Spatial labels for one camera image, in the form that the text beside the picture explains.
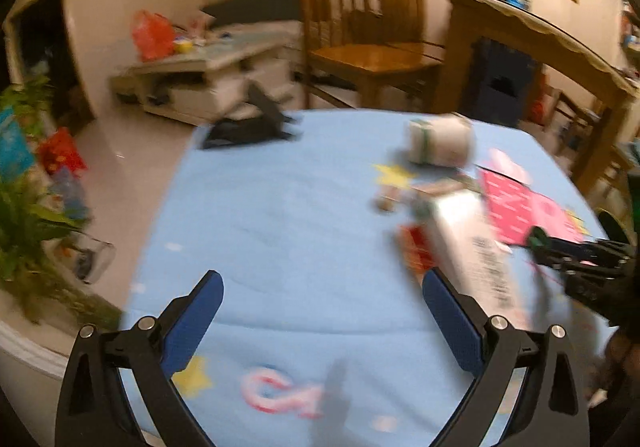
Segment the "white carton box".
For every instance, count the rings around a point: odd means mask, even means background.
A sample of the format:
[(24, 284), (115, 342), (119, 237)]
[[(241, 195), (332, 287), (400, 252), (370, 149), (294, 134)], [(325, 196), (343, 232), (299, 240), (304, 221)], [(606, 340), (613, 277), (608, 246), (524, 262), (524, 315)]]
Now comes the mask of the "white carton box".
[(506, 253), (486, 214), (482, 195), (453, 181), (414, 190), (413, 210), (435, 264), (462, 294), (489, 316), (500, 315), (516, 329), (529, 319), (510, 273)]

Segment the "red cigarette pack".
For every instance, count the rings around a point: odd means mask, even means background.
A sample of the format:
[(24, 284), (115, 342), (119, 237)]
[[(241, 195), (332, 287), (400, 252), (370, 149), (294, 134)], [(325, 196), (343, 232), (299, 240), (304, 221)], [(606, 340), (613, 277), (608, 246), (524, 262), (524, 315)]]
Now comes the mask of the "red cigarette pack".
[(432, 267), (434, 257), (419, 225), (403, 225), (398, 229), (398, 245), (409, 273), (419, 281)]

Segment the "white green labelled bottle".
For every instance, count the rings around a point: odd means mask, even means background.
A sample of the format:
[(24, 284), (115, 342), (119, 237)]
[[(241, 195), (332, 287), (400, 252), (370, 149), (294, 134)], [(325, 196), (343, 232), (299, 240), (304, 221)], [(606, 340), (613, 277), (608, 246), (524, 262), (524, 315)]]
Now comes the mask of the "white green labelled bottle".
[(409, 122), (408, 134), (408, 160), (411, 163), (464, 167), (473, 158), (473, 125), (459, 113), (416, 118)]

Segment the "pink red paper sheet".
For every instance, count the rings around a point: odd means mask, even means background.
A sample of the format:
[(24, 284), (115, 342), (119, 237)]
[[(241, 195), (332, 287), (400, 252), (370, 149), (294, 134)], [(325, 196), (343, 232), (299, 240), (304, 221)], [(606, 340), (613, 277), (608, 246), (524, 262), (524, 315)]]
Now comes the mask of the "pink red paper sheet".
[(549, 237), (582, 242), (570, 214), (559, 203), (536, 193), (520, 182), (502, 174), (480, 168), (489, 219), (505, 245), (526, 245), (529, 231), (540, 227)]

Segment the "wooden dining table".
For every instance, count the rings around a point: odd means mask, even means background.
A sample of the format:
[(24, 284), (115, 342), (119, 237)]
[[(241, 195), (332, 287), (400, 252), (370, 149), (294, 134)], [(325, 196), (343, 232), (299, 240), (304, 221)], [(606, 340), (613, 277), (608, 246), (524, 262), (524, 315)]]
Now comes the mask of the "wooden dining table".
[(600, 121), (577, 158), (570, 179), (587, 196), (608, 168), (634, 89), (612, 66), (552, 23), (500, 0), (449, 0), (445, 58), (431, 104), (436, 114), (460, 109), (473, 46), (487, 38), (529, 55), (588, 90), (604, 104)]

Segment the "green potted plant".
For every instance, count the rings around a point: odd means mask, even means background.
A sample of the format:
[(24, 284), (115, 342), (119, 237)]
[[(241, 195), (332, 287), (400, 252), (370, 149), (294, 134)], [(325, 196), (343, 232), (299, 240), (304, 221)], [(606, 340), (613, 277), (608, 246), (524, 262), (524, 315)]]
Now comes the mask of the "green potted plant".
[(52, 97), (44, 75), (1, 93), (1, 289), (31, 323), (59, 309), (76, 325), (114, 330), (122, 313), (88, 287), (113, 245), (86, 233), (91, 212), (79, 176), (67, 168), (50, 176), (37, 156), (56, 132), (46, 127)]

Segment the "blue plastic stool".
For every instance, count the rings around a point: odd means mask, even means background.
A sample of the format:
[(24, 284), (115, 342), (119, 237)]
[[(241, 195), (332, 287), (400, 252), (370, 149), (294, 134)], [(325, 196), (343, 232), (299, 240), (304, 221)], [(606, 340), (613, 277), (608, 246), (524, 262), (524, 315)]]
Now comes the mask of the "blue plastic stool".
[(472, 103), (472, 117), (500, 126), (518, 126), (525, 115), (538, 62), (524, 52), (487, 38), (480, 41), (478, 50), (480, 81)]

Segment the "small brown item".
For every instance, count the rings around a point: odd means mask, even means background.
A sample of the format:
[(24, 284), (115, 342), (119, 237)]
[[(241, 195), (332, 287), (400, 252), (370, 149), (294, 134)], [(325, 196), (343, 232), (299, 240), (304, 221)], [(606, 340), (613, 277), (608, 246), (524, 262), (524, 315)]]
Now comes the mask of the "small brown item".
[(394, 185), (383, 185), (378, 190), (375, 206), (381, 212), (393, 212), (404, 203), (404, 190)]

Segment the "light blue cartoon tablecloth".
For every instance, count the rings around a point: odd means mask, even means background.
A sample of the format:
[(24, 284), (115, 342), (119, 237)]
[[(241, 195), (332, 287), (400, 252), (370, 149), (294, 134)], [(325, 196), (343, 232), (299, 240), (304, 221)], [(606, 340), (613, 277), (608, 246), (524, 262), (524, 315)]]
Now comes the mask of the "light blue cartoon tablecloth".
[(206, 271), (224, 301), (184, 394), (218, 446), (426, 446), (471, 384), (378, 211), (410, 116), (307, 111), (299, 137), (191, 144), (141, 256), (125, 321), (157, 315)]

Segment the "red gift box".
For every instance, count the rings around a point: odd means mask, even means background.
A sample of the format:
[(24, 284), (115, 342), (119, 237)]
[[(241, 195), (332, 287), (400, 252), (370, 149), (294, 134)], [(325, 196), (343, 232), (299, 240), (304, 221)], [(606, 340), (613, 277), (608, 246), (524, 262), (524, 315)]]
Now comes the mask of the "red gift box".
[(38, 159), (44, 170), (50, 175), (67, 168), (78, 177), (88, 170), (85, 161), (78, 152), (74, 138), (66, 127), (59, 127), (49, 138), (40, 142), (37, 148)]

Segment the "black phone stand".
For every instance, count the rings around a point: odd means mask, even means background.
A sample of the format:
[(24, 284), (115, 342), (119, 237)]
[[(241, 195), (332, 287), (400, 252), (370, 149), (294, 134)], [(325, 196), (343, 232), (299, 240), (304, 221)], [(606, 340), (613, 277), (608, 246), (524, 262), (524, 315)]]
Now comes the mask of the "black phone stand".
[[(232, 113), (244, 107), (255, 108), (257, 114), (249, 118), (232, 118)], [(245, 97), (235, 103), (226, 115), (210, 126), (201, 143), (201, 148), (214, 150), (263, 144), (273, 140), (293, 140), (300, 134), (288, 132), (285, 125), (296, 123), (298, 120), (285, 114), (277, 101), (269, 96), (262, 86), (249, 81)]]

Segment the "white TV cabinet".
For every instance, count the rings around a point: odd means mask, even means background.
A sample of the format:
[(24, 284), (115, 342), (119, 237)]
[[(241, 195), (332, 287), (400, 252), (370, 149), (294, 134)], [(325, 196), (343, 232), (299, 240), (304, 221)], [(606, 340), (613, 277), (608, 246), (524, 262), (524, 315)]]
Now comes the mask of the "white TV cabinet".
[(250, 83), (275, 100), (289, 100), (301, 55), (298, 21), (234, 24), (205, 46), (130, 66), (110, 78), (110, 89), (146, 113), (198, 126), (242, 101)]

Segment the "orange plastic bag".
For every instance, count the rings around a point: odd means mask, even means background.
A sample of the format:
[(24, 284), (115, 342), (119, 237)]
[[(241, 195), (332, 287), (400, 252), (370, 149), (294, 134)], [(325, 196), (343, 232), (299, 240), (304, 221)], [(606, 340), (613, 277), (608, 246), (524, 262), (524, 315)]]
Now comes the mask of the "orange plastic bag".
[(174, 51), (175, 30), (161, 14), (140, 10), (134, 14), (132, 40), (140, 60), (149, 62), (170, 57)]

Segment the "wooden chair near table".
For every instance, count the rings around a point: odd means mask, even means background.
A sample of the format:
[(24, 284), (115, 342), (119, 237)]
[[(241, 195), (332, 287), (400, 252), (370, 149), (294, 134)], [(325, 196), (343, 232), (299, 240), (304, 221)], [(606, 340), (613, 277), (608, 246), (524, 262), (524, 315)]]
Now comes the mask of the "wooden chair near table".
[(386, 88), (423, 104), (441, 61), (387, 46), (378, 26), (378, 0), (298, 0), (303, 23), (302, 84), (304, 106), (318, 97), (334, 107), (347, 102), (314, 83), (321, 72), (355, 87), (357, 106), (382, 107)]

